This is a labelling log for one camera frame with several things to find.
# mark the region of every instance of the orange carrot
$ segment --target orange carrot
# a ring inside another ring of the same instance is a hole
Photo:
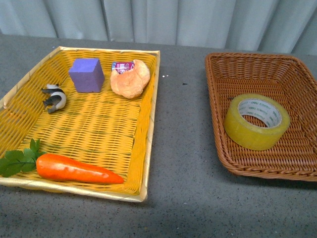
[[[36,160],[39,176],[51,180],[123,183],[121,176],[102,167],[85,164],[63,155],[46,153]]]

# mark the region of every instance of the purple block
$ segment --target purple block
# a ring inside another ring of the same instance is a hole
[[[105,76],[99,59],[76,59],[68,71],[78,93],[99,93]]]

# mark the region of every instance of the pink label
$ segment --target pink label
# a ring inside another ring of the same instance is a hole
[[[117,70],[118,73],[122,74],[125,71],[131,70],[134,67],[133,61],[131,62],[113,62],[111,70]]]

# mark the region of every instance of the wicker basket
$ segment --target wicker basket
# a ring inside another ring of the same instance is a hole
[[[317,83],[307,67],[292,56],[242,53],[209,54],[205,67],[222,164],[235,175],[317,181]],[[291,125],[271,149],[246,149],[225,133],[231,99],[244,93],[270,97],[289,113]]]
[[[68,74],[77,58],[99,58],[105,81],[100,93],[77,93]],[[129,100],[114,94],[109,78],[113,61],[143,60],[151,79],[142,96]],[[36,171],[0,178],[0,184],[51,192],[141,202],[147,198],[151,144],[159,76],[159,51],[121,51],[59,47],[40,61],[0,101],[0,158],[5,151],[41,140],[41,151],[108,168],[123,184],[49,181]],[[59,84],[67,95],[62,110],[48,114],[41,92]]]

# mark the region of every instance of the black and white toy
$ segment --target black and white toy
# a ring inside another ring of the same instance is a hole
[[[48,113],[53,113],[65,106],[66,95],[58,84],[48,84],[47,89],[42,89],[42,92],[50,94],[50,97],[43,101],[45,108],[48,105],[52,105],[52,107],[48,109]]]

